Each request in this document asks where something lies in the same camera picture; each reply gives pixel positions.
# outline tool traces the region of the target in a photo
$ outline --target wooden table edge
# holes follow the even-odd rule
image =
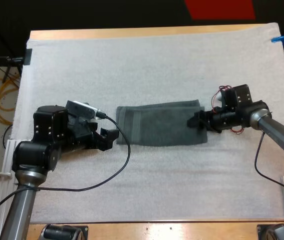
[[[257,240],[258,225],[277,224],[284,224],[284,221],[73,223],[65,225],[88,226],[90,240]],[[31,224],[27,240],[37,240],[44,226],[44,224]]]
[[[206,25],[206,26],[169,26],[141,28],[105,28],[105,29],[64,29],[34,30],[30,33],[32,40],[71,40],[104,39],[124,37],[149,37],[175,34],[199,34],[245,30],[260,27],[263,24]]]

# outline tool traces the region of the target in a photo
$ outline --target white cloth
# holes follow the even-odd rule
[[[276,23],[221,33],[85,40],[32,40],[14,118],[14,139],[33,135],[39,106],[88,102],[115,119],[117,106],[199,99],[210,109],[220,85],[248,84],[284,124],[284,51]],[[108,120],[99,126],[113,129]],[[87,192],[41,191],[32,223],[284,218],[281,188],[259,176],[254,157],[261,132],[209,133],[194,146],[132,146],[127,168]],[[43,186],[83,188],[123,165],[125,145],[65,155]],[[284,152],[266,137],[258,166],[284,175]]]

